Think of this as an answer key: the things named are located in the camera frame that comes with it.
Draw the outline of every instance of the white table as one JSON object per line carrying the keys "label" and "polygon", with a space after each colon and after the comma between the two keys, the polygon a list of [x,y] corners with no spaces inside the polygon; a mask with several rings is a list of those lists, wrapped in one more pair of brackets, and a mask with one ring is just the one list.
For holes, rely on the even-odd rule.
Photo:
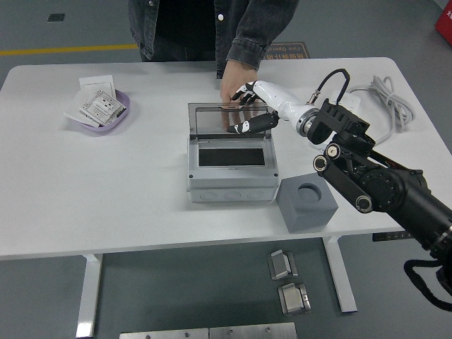
{"label": "white table", "polygon": [[[263,61],[259,78],[308,100],[332,70],[346,68],[350,86],[392,76],[417,116],[408,131],[375,149],[406,167],[423,169],[429,188],[452,205],[452,157],[396,64],[387,58]],[[112,74],[131,99],[130,114],[96,133],[63,117],[78,79]],[[343,77],[334,76],[318,105]],[[278,205],[191,203],[186,193],[187,103],[218,102],[215,65],[198,63],[19,66],[0,92],[0,259],[84,255],[87,271],[77,336],[92,335],[103,253],[182,246],[323,237],[343,311],[355,311],[337,240],[342,235],[401,228],[386,214],[362,215],[334,191],[331,221],[299,234],[287,231]],[[374,138],[388,128],[370,94],[359,115]],[[314,172],[319,151],[287,122],[273,130],[280,178]]]}

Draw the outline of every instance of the clear plastic cover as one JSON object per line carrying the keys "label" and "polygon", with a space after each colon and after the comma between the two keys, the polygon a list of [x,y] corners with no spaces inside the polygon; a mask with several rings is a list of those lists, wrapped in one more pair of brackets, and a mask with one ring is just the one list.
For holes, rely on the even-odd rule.
{"label": "clear plastic cover", "polygon": [[[252,105],[230,104],[189,104],[190,139],[194,138],[239,138],[237,134],[227,132],[227,127],[242,123],[260,114],[269,113],[271,108],[262,102]],[[247,134],[245,137],[268,136],[270,130]]]}

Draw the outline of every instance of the gray foam block with hole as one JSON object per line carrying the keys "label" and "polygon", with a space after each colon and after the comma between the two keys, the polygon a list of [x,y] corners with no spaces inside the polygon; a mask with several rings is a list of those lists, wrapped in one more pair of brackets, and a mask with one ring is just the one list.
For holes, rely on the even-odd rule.
{"label": "gray foam block with hole", "polygon": [[317,173],[281,180],[276,201],[291,233],[328,224],[338,209],[325,179]]}

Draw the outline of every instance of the person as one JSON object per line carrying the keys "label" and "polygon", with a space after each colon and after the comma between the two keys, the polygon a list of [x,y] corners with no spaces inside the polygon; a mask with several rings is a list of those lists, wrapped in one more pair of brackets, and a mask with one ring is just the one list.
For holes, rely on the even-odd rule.
{"label": "person", "polygon": [[257,80],[266,49],[299,0],[129,0],[132,37],[143,61],[216,60],[220,97],[231,102]]}

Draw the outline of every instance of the jacket sleeve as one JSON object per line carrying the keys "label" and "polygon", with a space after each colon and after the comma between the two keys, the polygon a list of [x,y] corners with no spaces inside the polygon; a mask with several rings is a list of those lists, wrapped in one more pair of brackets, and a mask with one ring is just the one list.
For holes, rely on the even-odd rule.
{"label": "jacket sleeve", "polygon": [[292,20],[298,2],[250,0],[226,60],[237,60],[258,69],[268,46]]}

